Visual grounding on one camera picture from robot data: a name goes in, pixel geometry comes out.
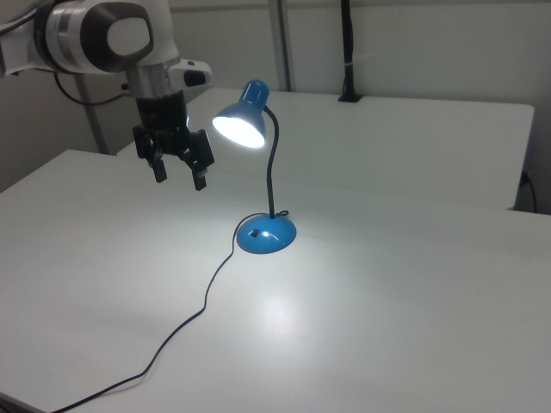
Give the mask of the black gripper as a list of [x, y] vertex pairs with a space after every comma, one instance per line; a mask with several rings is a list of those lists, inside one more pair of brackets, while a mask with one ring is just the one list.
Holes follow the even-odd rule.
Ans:
[[156, 182], [167, 179], [164, 154], [178, 154], [192, 172], [197, 191], [207, 186], [207, 168], [214, 164], [214, 154], [205, 130], [190, 132], [182, 90], [160, 98], [136, 100], [141, 123], [133, 128], [139, 159], [145, 159]]

